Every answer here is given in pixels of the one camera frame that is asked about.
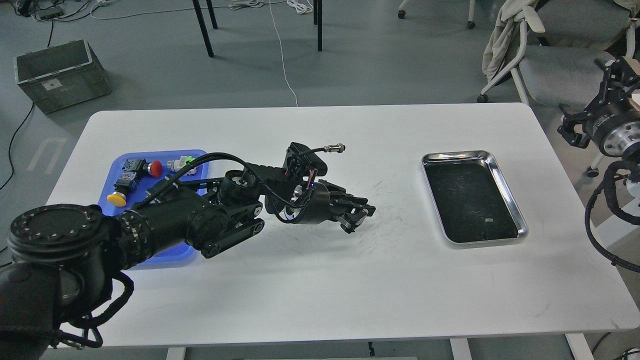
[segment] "yellow button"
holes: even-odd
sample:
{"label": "yellow button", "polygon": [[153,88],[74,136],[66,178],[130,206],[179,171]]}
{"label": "yellow button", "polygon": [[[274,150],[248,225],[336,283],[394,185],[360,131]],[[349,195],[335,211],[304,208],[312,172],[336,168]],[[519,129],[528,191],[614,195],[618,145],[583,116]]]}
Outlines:
{"label": "yellow button", "polygon": [[111,195],[107,195],[107,201],[120,208],[127,204],[127,199],[125,199],[125,197],[120,193],[112,193]]}

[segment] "office chair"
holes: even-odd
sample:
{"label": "office chair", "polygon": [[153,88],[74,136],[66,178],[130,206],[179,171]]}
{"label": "office chair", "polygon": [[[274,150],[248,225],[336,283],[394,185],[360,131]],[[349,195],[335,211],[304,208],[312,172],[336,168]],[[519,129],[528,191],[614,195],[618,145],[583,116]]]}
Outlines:
{"label": "office chair", "polygon": [[[403,0],[398,7],[398,19],[404,19],[406,16],[406,5],[412,0]],[[474,11],[476,7],[476,0],[469,0],[469,16],[467,20],[467,29],[473,29],[476,26],[474,22]]]}
{"label": "office chair", "polygon": [[[527,45],[529,30],[552,41],[572,39],[583,44],[613,43],[626,30],[626,56],[633,57],[636,48],[636,20],[630,21],[629,10],[611,0],[550,0],[537,12],[525,7],[516,15],[515,22],[519,26],[515,26],[514,31],[520,33],[515,57],[480,91],[478,102],[488,102],[487,91],[509,75],[526,105],[530,95],[544,105],[562,103],[581,111],[598,93],[602,70],[595,60],[606,63],[613,60],[613,56],[590,48]],[[587,176],[598,175],[602,158],[599,154],[592,161],[586,170]]]}

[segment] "black cable on floor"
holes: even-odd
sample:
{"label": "black cable on floor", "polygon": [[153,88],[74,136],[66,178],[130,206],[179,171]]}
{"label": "black cable on floor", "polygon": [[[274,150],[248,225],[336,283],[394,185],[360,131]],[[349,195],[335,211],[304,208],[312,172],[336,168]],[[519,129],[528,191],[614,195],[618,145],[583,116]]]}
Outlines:
{"label": "black cable on floor", "polygon": [[606,337],[609,335],[611,335],[611,332],[605,332],[604,335],[602,335],[598,342],[596,342],[596,345],[593,345],[593,348],[591,349],[591,355],[596,353],[596,350],[598,350],[598,347],[600,346],[602,340],[606,339]]}
{"label": "black cable on floor", "polygon": [[624,352],[624,353],[622,353],[622,355],[618,356],[617,358],[615,358],[615,359],[613,359],[613,360],[623,360],[623,359],[624,359],[624,360],[627,360],[627,359],[628,359],[628,357],[629,357],[629,355],[632,355],[632,354],[640,354],[640,351],[631,351],[631,352],[629,352],[629,350],[631,350],[631,349],[633,349],[633,348],[628,348],[628,349],[626,349],[626,350],[625,350],[625,352]]}
{"label": "black cable on floor", "polygon": [[49,45],[51,45],[51,37],[53,37],[53,24],[55,24],[56,21],[52,20],[51,21],[51,31],[49,32],[49,41],[47,41],[47,47],[49,47]]}
{"label": "black cable on floor", "polygon": [[13,140],[15,139],[15,135],[17,135],[18,131],[20,131],[20,128],[27,121],[27,119],[29,118],[29,115],[31,115],[31,113],[33,112],[33,108],[34,107],[35,107],[35,103],[32,101],[31,102],[31,109],[29,109],[29,112],[27,113],[27,116],[24,117],[24,120],[20,123],[20,126],[18,126],[18,128],[13,132],[13,136],[11,136],[11,141],[9,142],[9,150],[7,152],[8,155],[9,155],[9,165],[11,165],[11,174],[9,175],[9,178],[4,182],[4,184],[2,186],[0,186],[0,190],[2,190],[9,183],[9,181],[13,177],[13,174],[15,173],[15,167],[13,167],[13,160],[11,159],[11,145],[13,145]]}

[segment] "gray plastic crate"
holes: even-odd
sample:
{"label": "gray plastic crate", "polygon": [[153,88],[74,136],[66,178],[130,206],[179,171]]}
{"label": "gray plastic crate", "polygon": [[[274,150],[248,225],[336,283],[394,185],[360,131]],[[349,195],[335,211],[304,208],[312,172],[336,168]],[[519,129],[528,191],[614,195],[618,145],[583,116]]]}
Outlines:
{"label": "gray plastic crate", "polygon": [[50,113],[111,92],[107,73],[85,40],[15,58],[15,82]]}

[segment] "table leg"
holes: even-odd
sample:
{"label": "table leg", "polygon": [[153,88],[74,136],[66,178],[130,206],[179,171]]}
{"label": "table leg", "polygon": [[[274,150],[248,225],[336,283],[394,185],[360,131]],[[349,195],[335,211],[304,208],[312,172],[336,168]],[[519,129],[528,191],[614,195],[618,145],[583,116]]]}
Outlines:
{"label": "table leg", "polygon": [[209,9],[209,17],[211,18],[211,23],[213,24],[213,28],[218,28],[218,22],[216,21],[216,14],[213,12],[213,4],[211,0],[207,0],[207,9]]}
{"label": "table leg", "polygon": [[471,350],[466,338],[449,339],[453,360],[471,360]]}
{"label": "table leg", "polygon": [[204,24],[204,17],[202,16],[202,9],[198,0],[193,0],[193,8],[196,11],[198,17],[198,25],[200,25],[200,31],[202,32],[202,40],[204,40],[204,46],[207,48],[207,54],[209,57],[213,57],[213,49],[211,48],[211,41],[209,40],[209,34],[207,33],[207,26]]}
{"label": "table leg", "polygon": [[583,334],[565,334],[575,360],[593,360],[591,349]]}
{"label": "table leg", "polygon": [[166,352],[166,360],[184,360],[186,352],[185,347],[170,347]]}
{"label": "table leg", "polygon": [[322,0],[314,0],[317,4],[318,51],[322,51]]}

